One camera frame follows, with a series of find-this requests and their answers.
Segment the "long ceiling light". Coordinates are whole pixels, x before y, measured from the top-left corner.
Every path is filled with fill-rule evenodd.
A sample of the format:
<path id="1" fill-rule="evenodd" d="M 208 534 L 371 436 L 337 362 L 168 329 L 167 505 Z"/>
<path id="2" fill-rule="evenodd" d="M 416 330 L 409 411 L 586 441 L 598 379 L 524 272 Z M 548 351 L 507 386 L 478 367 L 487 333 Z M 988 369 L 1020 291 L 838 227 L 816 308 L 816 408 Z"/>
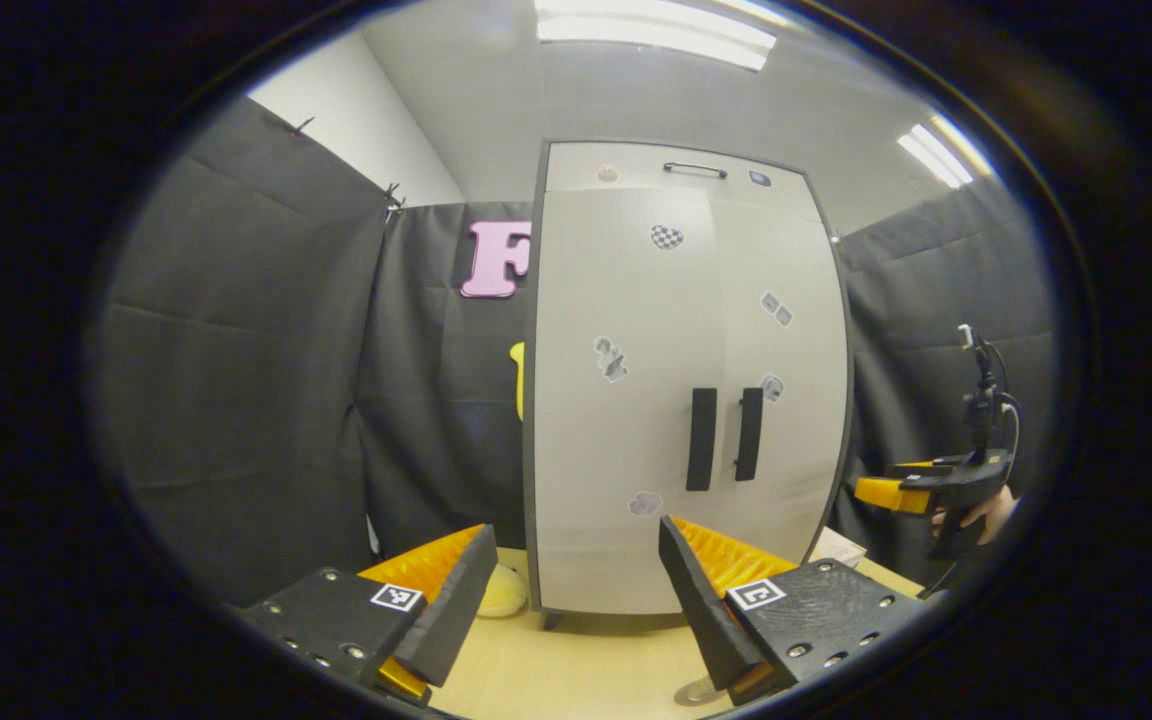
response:
<path id="1" fill-rule="evenodd" d="M 700 56 L 759 71 L 776 36 L 673 0 L 532 0 L 543 44 L 622 44 Z"/>
<path id="2" fill-rule="evenodd" d="M 941 114 L 931 114 L 911 126 L 896 143 L 950 190 L 995 174 L 995 168 L 973 141 Z"/>

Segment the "white cabinet drawer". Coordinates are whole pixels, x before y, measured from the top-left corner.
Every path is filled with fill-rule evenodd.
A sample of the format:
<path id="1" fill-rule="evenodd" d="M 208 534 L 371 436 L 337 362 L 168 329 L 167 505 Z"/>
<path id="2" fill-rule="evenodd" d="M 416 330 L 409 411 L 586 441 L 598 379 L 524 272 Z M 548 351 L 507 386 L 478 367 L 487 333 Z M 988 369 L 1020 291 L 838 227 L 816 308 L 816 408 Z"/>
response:
<path id="1" fill-rule="evenodd" d="M 666 161 L 723 168 L 730 177 L 672 174 L 662 170 Z M 544 167 L 540 185 L 547 192 L 690 188 L 708 192 L 713 199 L 785 209 L 810 222 L 826 222 L 803 173 L 740 156 L 664 143 L 552 141 Z"/>

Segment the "white cabinet door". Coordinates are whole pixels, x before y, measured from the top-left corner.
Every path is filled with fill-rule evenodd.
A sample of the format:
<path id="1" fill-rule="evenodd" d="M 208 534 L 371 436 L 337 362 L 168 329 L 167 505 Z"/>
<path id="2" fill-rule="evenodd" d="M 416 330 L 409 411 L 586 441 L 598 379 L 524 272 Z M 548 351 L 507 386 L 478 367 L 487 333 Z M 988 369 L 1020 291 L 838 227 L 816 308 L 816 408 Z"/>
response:
<path id="1" fill-rule="evenodd" d="M 844 291 L 823 223 L 732 200 L 710 205 L 730 395 L 719 487 L 723 533 L 791 562 L 812 551 L 835 492 L 851 386 Z M 764 389 L 753 480 L 736 482 L 742 389 Z"/>
<path id="2" fill-rule="evenodd" d="M 526 420 L 541 606 L 677 612 L 659 518 L 685 498 L 692 393 L 723 384 L 708 195 L 550 192 L 539 251 Z"/>

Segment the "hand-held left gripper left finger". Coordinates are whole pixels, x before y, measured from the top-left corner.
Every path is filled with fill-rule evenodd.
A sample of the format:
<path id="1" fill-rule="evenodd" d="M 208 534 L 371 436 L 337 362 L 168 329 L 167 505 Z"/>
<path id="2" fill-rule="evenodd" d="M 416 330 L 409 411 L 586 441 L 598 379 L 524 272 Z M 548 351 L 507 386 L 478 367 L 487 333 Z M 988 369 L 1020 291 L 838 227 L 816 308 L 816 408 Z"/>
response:
<path id="1" fill-rule="evenodd" d="M 303 664 L 424 707 L 447 683 L 498 564 L 480 523 L 361 571 L 319 568 L 236 615 Z"/>

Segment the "black backdrop cloth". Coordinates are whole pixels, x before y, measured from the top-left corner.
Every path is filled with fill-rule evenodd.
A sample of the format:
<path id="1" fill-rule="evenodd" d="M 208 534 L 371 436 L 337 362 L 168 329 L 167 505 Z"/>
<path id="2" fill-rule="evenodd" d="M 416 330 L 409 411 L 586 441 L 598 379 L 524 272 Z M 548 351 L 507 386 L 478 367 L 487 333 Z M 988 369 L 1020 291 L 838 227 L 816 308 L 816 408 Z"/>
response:
<path id="1" fill-rule="evenodd" d="M 210 594 L 247 605 L 480 523 L 526 551 L 535 197 L 393 209 L 248 97 L 165 165 L 120 238 L 90 373 L 114 473 Z M 832 243 L 854 406 L 824 526 L 931 582 L 927 524 L 865 509 L 856 478 L 972 448 L 972 325 L 1020 401 L 1011 492 L 1041 480 L 1069 346 L 1048 256 L 996 179 Z"/>

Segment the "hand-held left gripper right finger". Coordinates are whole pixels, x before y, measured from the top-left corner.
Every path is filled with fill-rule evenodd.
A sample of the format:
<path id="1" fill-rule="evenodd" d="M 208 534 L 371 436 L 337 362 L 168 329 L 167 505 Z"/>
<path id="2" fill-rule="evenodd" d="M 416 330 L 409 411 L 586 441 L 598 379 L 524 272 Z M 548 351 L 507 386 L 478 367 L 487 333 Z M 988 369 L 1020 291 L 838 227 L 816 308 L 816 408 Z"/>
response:
<path id="1" fill-rule="evenodd" d="M 673 516 L 658 556 L 710 683 L 736 706 L 873 655 L 925 609 L 838 559 L 795 564 Z"/>

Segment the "white and grey cabinet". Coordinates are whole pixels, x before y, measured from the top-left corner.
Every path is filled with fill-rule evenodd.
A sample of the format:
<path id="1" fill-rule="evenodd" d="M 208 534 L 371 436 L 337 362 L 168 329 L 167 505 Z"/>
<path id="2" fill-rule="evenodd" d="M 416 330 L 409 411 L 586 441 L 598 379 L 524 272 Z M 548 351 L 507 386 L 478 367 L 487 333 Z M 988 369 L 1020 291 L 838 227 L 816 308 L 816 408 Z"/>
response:
<path id="1" fill-rule="evenodd" d="M 540 164 L 539 164 L 539 172 L 538 172 L 538 185 L 536 185 L 535 219 L 532 219 L 532 237 L 531 237 L 531 250 L 530 250 L 531 270 L 530 270 L 529 279 L 530 279 L 530 285 L 531 285 L 532 300 L 531 300 L 531 306 L 530 306 L 530 318 L 529 318 L 529 323 L 526 323 L 526 338 L 525 338 L 525 342 L 524 342 L 524 350 L 525 350 L 524 379 L 522 379 L 522 391 L 524 391 L 524 488 L 525 488 L 525 497 L 526 497 L 526 501 L 525 501 L 526 561 L 529 561 L 529 571 L 530 571 L 530 575 L 531 575 L 532 602 L 535 602 L 535 609 L 536 611 L 541 611 L 541 612 L 545 612 L 545 614 L 550 614 L 550 615 L 563 614 L 563 615 L 611 615 L 611 616 L 641 616 L 641 615 L 647 615 L 647 616 L 654 616 L 654 615 L 677 614 L 679 611 L 677 612 L 668 612 L 668 614 L 650 614 L 650 615 L 649 614 L 630 614 L 630 615 L 623 615 L 623 614 L 596 614 L 596 612 L 558 612 L 558 611 L 547 611 L 547 609 L 544 609 L 544 607 L 541 606 L 541 597 L 540 597 L 540 588 L 539 588 L 539 575 L 538 575 L 538 552 L 536 552 L 535 479 L 532 479 L 532 473 L 535 473 L 535 460 L 532 460 L 532 430 L 531 430 L 531 425 L 530 425 L 530 420 L 529 420 L 529 414 L 530 414 L 530 410 L 531 410 L 531 407 L 532 407 L 532 391 L 530 389 L 530 382 L 532 382 L 532 370 L 529 367 L 529 363 L 530 363 L 530 361 L 532 361 L 532 357 L 535 357 L 535 354 L 532 354 L 532 351 L 530 350 L 530 348 L 526 347 L 526 342 L 529 342 L 530 340 L 532 340 L 532 338 L 535 338 L 535 320 L 536 320 L 536 291 L 535 291 L 535 285 L 536 285 L 536 276 L 538 276 L 538 264 L 539 264 L 539 258 L 540 258 L 539 243 L 540 243 L 540 233 L 541 233 L 543 202 L 545 199 L 545 196 L 547 196 L 550 194 L 550 192 L 547 192 L 547 191 L 544 190 L 544 188 L 540 185 L 540 183 L 544 181 L 544 179 L 543 179 L 543 172 L 545 170 L 544 162 L 545 162 L 545 160 L 547 160 L 547 145 L 552 141 L 594 141 L 594 142 L 612 141 L 612 142 L 616 142 L 616 141 L 626 141 L 626 138 L 550 138 L 550 141 L 544 141 L 543 145 L 541 145 L 541 160 L 540 160 Z M 662 143 L 662 142 L 649 142 L 649 141 L 626 141 L 626 142 L 635 142 L 635 143 Z M 679 146 L 679 145 L 670 145 L 670 143 L 664 143 L 664 145 Z M 698 150 L 704 150 L 704 151 L 708 151 L 708 152 L 721 152 L 721 151 L 717 151 L 714 149 L 698 149 Z M 730 152 L 721 152 L 721 154 L 737 156 L 737 154 L 730 154 Z M 740 158 L 748 158 L 748 159 L 753 159 L 753 160 L 758 160 L 758 161 L 765 161 L 765 162 L 774 164 L 774 165 L 776 165 L 776 167 L 791 168 L 791 169 L 795 169 L 797 172 L 803 173 L 804 176 L 806 176 L 806 179 L 809 179 L 810 185 L 812 185 L 812 188 L 813 188 L 814 199 L 817 199 L 819 202 L 819 205 L 820 205 L 820 200 L 818 199 L 818 195 L 817 195 L 817 188 L 814 188 L 812 179 L 810 179 L 809 174 L 805 170 L 799 169 L 799 168 L 795 168 L 795 167 L 790 167 L 790 165 L 786 165 L 783 162 L 776 162 L 776 161 L 765 160 L 765 159 L 761 159 L 761 158 L 749 158 L 749 156 L 740 156 Z M 713 197 L 708 196 L 708 200 L 710 200 L 710 205 L 712 205 L 713 200 L 721 200 L 721 199 L 713 199 Z M 823 205 L 820 205 L 820 211 L 823 211 Z M 833 251 L 833 253 L 835 253 L 835 260 L 836 260 L 836 266 L 838 266 L 838 278 L 840 278 L 840 285 L 841 285 L 842 291 L 844 291 L 844 283 L 842 283 L 842 278 L 841 278 L 841 263 L 840 263 L 840 260 L 838 260 L 838 251 L 836 251 L 835 247 L 833 247 L 833 243 L 832 243 L 831 237 L 829 237 L 829 223 L 827 222 L 827 219 L 826 219 L 826 222 L 823 223 L 823 227 L 824 227 L 824 232 L 826 232 L 826 237 L 827 237 L 827 240 L 831 243 L 832 251 Z M 826 515 L 826 520 L 827 520 L 827 516 L 829 514 L 829 510 L 831 510 L 831 507 L 832 507 L 832 502 L 835 501 L 835 497 L 838 495 L 838 487 L 840 487 L 840 483 L 841 483 L 842 458 L 844 458 L 846 446 L 847 446 L 847 442 L 849 442 L 849 432 L 850 432 L 850 423 L 851 423 L 852 406 L 854 406 L 854 400 L 852 400 L 852 347 L 851 347 L 851 341 L 850 341 L 850 338 L 849 338 L 850 313 L 849 313 L 849 302 L 847 302 L 847 300 L 846 300 L 846 291 L 844 291 L 844 302 L 846 302 L 846 319 L 847 319 L 847 347 L 849 347 L 849 353 L 851 355 L 851 366 L 850 366 L 851 397 L 850 397 L 849 409 L 847 409 L 844 450 L 841 452 L 840 458 L 838 458 L 836 486 L 835 486 L 835 492 L 833 492 L 833 495 L 832 495 L 832 501 L 831 501 L 829 509 L 828 509 L 827 515 Z M 712 479 L 710 479 L 710 488 L 708 488 L 707 492 L 687 492 L 685 493 L 685 498 L 682 498 L 682 500 L 680 500 L 680 501 L 672 502 L 668 506 L 668 509 L 666 511 L 664 511 L 662 515 L 660 515 L 659 523 L 660 523 L 660 520 L 664 518 L 664 516 L 673 516 L 673 518 L 681 518 L 681 520 L 685 520 L 685 521 L 691 521 L 691 523 L 696 523 L 696 524 L 699 524 L 699 525 L 703 525 L 703 526 L 707 526 L 710 529 L 714 529 L 714 530 L 718 530 L 718 532 L 723 533 L 723 530 L 722 530 L 723 515 L 726 515 L 727 511 L 732 511 L 733 510 L 733 495 L 732 495 L 732 491 L 723 491 L 723 488 L 721 488 L 721 482 L 723 479 L 723 473 L 726 473 L 726 462 L 723 462 L 723 447 L 726 447 L 726 438 L 723 438 L 723 437 L 726 437 L 727 420 L 728 420 L 728 418 L 730 418 L 730 395 L 728 395 L 728 392 L 726 391 L 726 388 L 723 388 L 723 384 L 722 384 L 721 387 L 718 387 L 717 391 L 718 391 L 717 452 L 714 452 L 714 465 L 713 465 Z M 814 544 L 813 544 L 812 551 L 814 550 L 814 546 L 817 546 L 817 541 L 818 541 L 818 538 L 820 536 L 820 532 L 823 532 L 823 526 L 820 526 L 818 537 L 814 538 Z"/>

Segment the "yellow plush toy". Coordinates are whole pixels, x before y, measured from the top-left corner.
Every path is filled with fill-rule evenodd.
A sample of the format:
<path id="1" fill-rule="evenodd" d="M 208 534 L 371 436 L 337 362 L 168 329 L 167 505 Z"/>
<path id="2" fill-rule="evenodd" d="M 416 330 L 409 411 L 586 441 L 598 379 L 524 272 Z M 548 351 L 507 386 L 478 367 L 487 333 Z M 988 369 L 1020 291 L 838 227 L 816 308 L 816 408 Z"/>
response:
<path id="1" fill-rule="evenodd" d="M 490 574 L 476 615 L 479 617 L 511 617 L 529 606 L 529 588 L 521 575 L 503 562 L 498 562 Z"/>

